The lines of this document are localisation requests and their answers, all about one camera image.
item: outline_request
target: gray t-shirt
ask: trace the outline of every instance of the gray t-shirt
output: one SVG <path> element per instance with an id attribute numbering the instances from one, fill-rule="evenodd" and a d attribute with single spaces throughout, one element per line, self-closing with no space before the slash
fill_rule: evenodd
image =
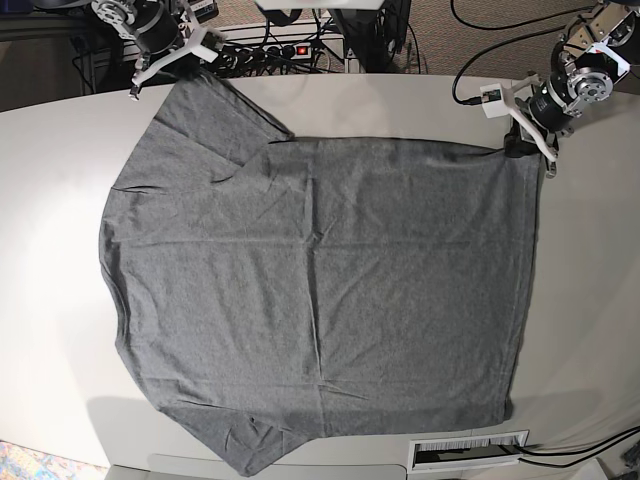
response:
<path id="1" fill-rule="evenodd" d="M 321 437 L 500 423 L 527 310 L 539 159 L 301 139 L 208 74 L 111 190 L 117 348 L 241 475 Z"/>

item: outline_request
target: cable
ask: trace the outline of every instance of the cable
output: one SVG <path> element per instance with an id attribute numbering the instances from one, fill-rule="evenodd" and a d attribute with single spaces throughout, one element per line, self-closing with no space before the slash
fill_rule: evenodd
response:
<path id="1" fill-rule="evenodd" d="M 548 467 L 548 468 L 557 468 L 557 469 L 563 469 L 563 468 L 570 468 L 573 467 L 575 465 L 578 465 L 579 463 L 584 462 L 585 460 L 589 460 L 590 458 L 593 457 L 597 457 L 598 455 L 600 455 L 601 453 L 609 450 L 610 448 L 618 445 L 619 443 L 633 437 L 634 435 L 640 433 L 640 427 L 634 427 L 631 428 L 629 430 L 626 430 L 624 432 L 618 433 L 617 435 L 614 435 L 613 437 L 610 437 L 602 442 L 600 442 L 597 445 L 594 445 L 592 447 L 583 449 L 583 450 L 576 450 L 574 452 L 553 452 L 553 453 L 538 453 L 538 452 L 530 452 L 528 450 L 523 449 L 522 447 L 519 447 L 518 445 L 511 445 L 511 447 L 513 447 L 516 451 L 519 451 L 521 453 L 525 453 L 525 454 L 533 454 L 533 455 L 537 455 L 537 456 L 565 456 L 565 455 L 577 455 L 576 452 L 588 452 L 588 451 L 592 451 L 602 445 L 605 445 L 609 442 L 611 442 L 612 440 L 616 439 L 617 440 L 607 446 L 605 446 L 604 448 L 601 448 L 600 450 L 597 450 L 589 455 L 586 455 L 584 457 L 581 457 L 577 460 L 574 460 L 573 462 L 569 462 L 569 463 L 564 463 L 564 464 L 557 464 L 557 463 L 544 463 L 544 462 L 534 462 L 533 460 L 527 460 L 526 458 L 520 458 L 519 461 L 522 463 L 526 463 L 528 465 L 535 465 L 537 467 Z M 509 454 L 509 455 L 513 455 L 513 452 L 510 452 L 507 448 L 505 448 L 503 445 L 499 445 L 500 449 Z"/>
<path id="2" fill-rule="evenodd" d="M 487 53 L 492 52 L 493 50 L 496 50 L 500 47 L 504 47 L 505 45 L 520 42 L 522 40 L 527 40 L 529 38 L 541 37 L 543 35 L 548 35 L 550 33 L 559 32 L 560 30 L 564 30 L 564 26 L 548 28 L 547 30 L 541 30 L 539 32 L 534 32 L 534 33 L 527 33 L 526 35 L 520 35 L 519 37 L 511 38 L 509 40 L 504 40 L 500 43 L 496 43 L 495 45 L 487 47 L 484 50 L 481 50 L 480 52 L 476 53 L 473 57 L 469 59 L 469 61 L 467 61 L 467 63 L 464 64 L 464 66 L 460 69 L 460 71 L 456 75 L 456 78 L 453 80 L 453 85 L 451 85 L 451 96 L 453 97 L 455 102 L 459 105 L 480 105 L 482 103 L 481 97 L 478 96 L 478 97 L 467 98 L 466 100 L 460 100 L 458 98 L 458 94 L 456 93 L 458 89 L 458 82 L 462 78 L 462 75 L 464 75 L 464 72 L 466 72 L 469 69 L 469 67 L 475 63 L 476 60 L 478 60 L 483 55 L 486 55 Z"/>
<path id="3" fill-rule="evenodd" d="M 409 27 L 409 30 L 411 31 L 411 36 L 413 37 L 413 43 L 416 46 L 416 55 L 418 56 L 418 75 L 421 75 L 422 74 L 422 65 L 421 65 L 422 64 L 422 60 L 420 58 L 420 47 L 418 47 L 418 39 L 416 38 L 416 32 L 413 31 L 413 27 L 409 23 L 409 19 L 408 18 L 404 18 L 404 17 L 400 16 L 400 14 L 395 10 L 395 8 L 389 9 L 389 11 L 391 13 L 393 13 L 398 19 L 400 19 L 404 23 L 406 23 L 407 27 Z"/>
<path id="4" fill-rule="evenodd" d="M 260 48 L 264 47 L 267 44 L 267 40 L 269 40 L 269 35 L 271 35 L 271 22 L 267 18 L 267 21 L 264 26 L 264 37 L 262 38 L 262 42 L 260 43 Z M 277 42 L 276 37 L 271 35 L 273 39 Z"/>
<path id="5" fill-rule="evenodd" d="M 311 9 L 311 13 L 313 14 L 313 20 L 316 22 L 316 38 L 318 40 L 320 40 L 320 19 L 318 18 L 318 15 L 316 15 L 316 9 L 312 8 Z"/>
<path id="6" fill-rule="evenodd" d="M 81 58 L 83 58 L 84 55 L 78 55 L 77 57 L 73 57 L 71 59 L 71 64 L 73 65 L 73 68 L 76 69 L 76 71 L 78 72 L 78 74 L 80 75 L 80 78 L 82 79 L 82 82 L 89 88 L 89 91 L 93 94 L 95 93 L 93 90 L 93 85 L 91 85 L 91 83 L 89 82 L 89 80 L 87 80 L 84 76 L 84 73 L 82 73 L 82 70 L 80 70 L 80 67 L 76 64 L 76 62 L 78 60 L 80 60 Z"/>
<path id="7" fill-rule="evenodd" d="M 578 465 L 579 463 L 584 462 L 585 460 L 589 460 L 590 458 L 593 457 L 597 457 L 598 455 L 600 455 L 601 453 L 609 450 L 611 447 L 614 447 L 615 445 L 619 444 L 620 442 L 623 442 L 624 440 L 627 440 L 628 438 L 633 437 L 636 433 L 638 432 L 633 432 L 629 435 L 626 435 L 620 439 L 618 439 L 617 441 L 613 442 L 611 445 L 608 445 L 600 450 L 597 450 L 589 455 L 586 455 L 582 458 L 579 458 L 578 460 L 574 460 L 573 462 L 570 463 L 565 463 L 562 465 L 558 465 L 555 463 L 543 463 L 543 462 L 534 462 L 532 460 L 527 460 L 526 458 L 521 458 L 520 461 L 523 463 L 528 463 L 529 465 L 536 465 L 538 467 L 548 467 L 548 468 L 569 468 L 569 467 L 573 467 L 574 465 Z"/>
<path id="8" fill-rule="evenodd" d="M 597 448 L 600 448 L 600 447 L 606 445 L 607 443 L 612 442 L 613 440 L 615 440 L 617 438 L 620 438 L 620 437 L 625 436 L 627 434 L 635 435 L 636 433 L 640 433 L 640 425 L 638 425 L 636 427 L 629 428 L 628 430 L 625 430 L 624 432 L 617 433 L 616 435 L 613 435 L 613 436 L 601 441 L 600 443 L 592 445 L 591 447 L 583 448 L 582 450 L 574 450 L 574 451 L 548 452 L 548 453 L 546 453 L 546 452 L 532 452 L 531 450 L 527 450 L 526 448 L 522 448 L 519 445 L 512 445 L 512 447 L 515 448 L 516 450 L 518 450 L 521 453 L 526 453 L 527 455 L 532 455 L 534 457 L 566 457 L 568 455 L 582 455 L 583 453 L 592 452 L 593 450 L 596 450 Z"/>
<path id="9" fill-rule="evenodd" d="M 573 45 L 572 43 L 565 43 L 564 44 L 565 47 L 569 47 L 569 48 L 575 48 L 576 50 L 580 50 L 581 52 L 584 52 L 585 49 L 582 47 L 579 47 L 577 45 Z"/>
<path id="10" fill-rule="evenodd" d="M 278 40 L 278 38 L 276 38 L 276 36 L 275 36 L 275 35 L 273 35 L 273 33 L 269 32 L 269 36 L 270 36 L 271 38 L 273 38 L 273 40 L 278 44 L 278 46 L 279 46 L 280 48 L 282 48 L 282 47 L 283 47 L 282 42 L 281 42 L 280 40 Z"/>
<path id="11" fill-rule="evenodd" d="M 315 36 L 322 35 L 322 34 L 324 33 L 324 31 L 325 31 L 325 30 L 327 30 L 327 28 L 329 28 L 329 27 L 331 27 L 331 26 L 333 25 L 333 23 L 332 23 L 332 22 L 333 22 L 333 19 L 329 19 L 329 20 L 327 20 L 327 21 L 324 23 L 324 25 L 322 25 L 322 28 L 320 28 L 320 31 L 316 31 L 315 33 L 312 33 L 311 35 L 309 35 L 309 36 L 308 36 L 308 37 L 306 37 L 306 38 L 303 38 L 302 40 L 298 40 L 298 41 L 291 42 L 291 43 L 287 42 L 287 45 L 298 45 L 298 44 L 300 44 L 300 43 L 304 43 L 304 42 L 308 42 L 308 41 L 310 41 L 310 40 L 311 40 L 313 37 L 315 37 Z M 280 39 L 278 39 L 278 38 L 277 38 L 275 35 L 273 35 L 271 32 L 269 32 L 269 36 L 270 36 L 271 38 L 273 38 L 273 39 L 274 39 L 278 44 L 280 44 L 280 45 L 281 45 L 281 44 L 283 44 L 283 41 L 282 41 L 282 40 L 280 40 Z"/>
<path id="12" fill-rule="evenodd" d="M 396 49 L 393 49 L 393 52 L 391 52 L 391 58 L 389 59 L 389 62 L 387 63 L 387 65 L 384 67 L 384 71 L 389 73 L 389 67 L 393 64 L 393 59 L 396 58 Z"/>
<path id="13" fill-rule="evenodd" d="M 476 30 L 484 30 L 484 31 L 489 31 L 489 32 L 497 31 L 497 30 L 510 30 L 512 28 L 524 27 L 525 25 L 531 25 L 532 23 L 542 22 L 544 20 L 549 20 L 551 18 L 560 17 L 562 15 L 568 15 L 569 13 L 583 12 L 583 11 L 586 11 L 586 10 L 591 10 L 593 8 L 593 6 L 584 6 L 584 7 L 579 7 L 579 8 L 572 8 L 570 10 L 564 10 L 562 12 L 554 13 L 553 15 L 547 15 L 546 17 L 534 18 L 532 20 L 527 20 L 527 21 L 520 22 L 520 23 L 514 23 L 512 25 L 504 25 L 504 26 L 500 26 L 500 27 L 486 27 L 484 25 L 475 25 L 475 24 L 467 22 L 466 20 L 461 18 L 460 15 L 458 15 L 458 12 L 456 11 L 455 0 L 451 0 L 450 6 L 451 6 L 451 14 L 461 24 L 463 24 L 463 25 L 465 25 L 467 27 L 470 27 L 470 28 L 475 28 Z"/>
<path id="14" fill-rule="evenodd" d="M 244 45 L 244 44 L 242 44 L 242 43 L 229 42 L 229 41 L 227 41 L 227 42 L 225 42 L 225 43 L 226 43 L 227 45 L 232 45 L 232 46 L 234 46 L 234 47 L 248 48 L 248 49 L 250 49 L 250 50 L 258 50 L 258 48 L 257 48 L 257 47 L 247 46 L 247 45 Z M 280 60 L 281 62 L 289 63 L 289 64 L 291 64 L 291 65 L 295 65 L 295 66 L 297 66 L 297 67 L 308 68 L 309 70 L 313 70 L 313 71 L 316 71 L 316 72 L 318 72 L 318 73 L 322 73 L 322 72 L 327 72 L 327 73 L 339 73 L 339 72 L 335 72 L 335 71 L 333 71 L 333 70 L 328 70 L 328 69 L 320 68 L 320 67 L 313 67 L 313 66 L 311 66 L 311 65 L 305 65 L 304 63 L 296 62 L 296 61 L 293 61 L 293 60 L 288 60 L 288 59 L 283 58 L 283 57 L 281 57 L 281 56 L 279 56 L 279 55 L 274 55 L 274 54 L 269 53 L 269 52 L 264 52 L 264 54 L 265 54 L 267 57 L 277 58 L 277 59 L 278 59 L 278 60 Z"/>

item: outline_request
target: carpet floor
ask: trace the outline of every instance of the carpet floor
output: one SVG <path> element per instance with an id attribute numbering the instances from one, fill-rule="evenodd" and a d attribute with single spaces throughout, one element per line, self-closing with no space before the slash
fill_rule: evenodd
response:
<path id="1" fill-rule="evenodd" d="M 103 480 L 107 469 L 0 441 L 0 480 Z"/>
<path id="2" fill-rule="evenodd" d="M 593 0 L 456 0 L 458 14 L 465 20 L 487 26 L 507 25 L 531 18 L 550 15 L 571 8 L 593 5 Z M 218 0 L 220 15 L 212 26 L 261 23 L 264 17 L 253 0 Z M 526 27 L 507 31 L 480 31 L 458 23 L 451 15 L 449 0 L 412 0 L 410 23 L 413 27 L 422 65 L 433 75 L 455 75 L 475 53 L 508 38 L 565 25 L 572 15 L 546 20 Z M 407 44 L 412 49 L 409 35 Z M 546 75 L 549 72 L 551 49 L 557 34 L 524 40 L 502 47 L 478 60 L 466 75 L 523 78 L 533 70 Z M 402 70 L 406 58 L 399 55 L 396 64 Z M 417 73 L 415 59 L 410 72 Z M 640 93 L 640 80 L 631 76 L 623 82 L 622 91 Z"/>

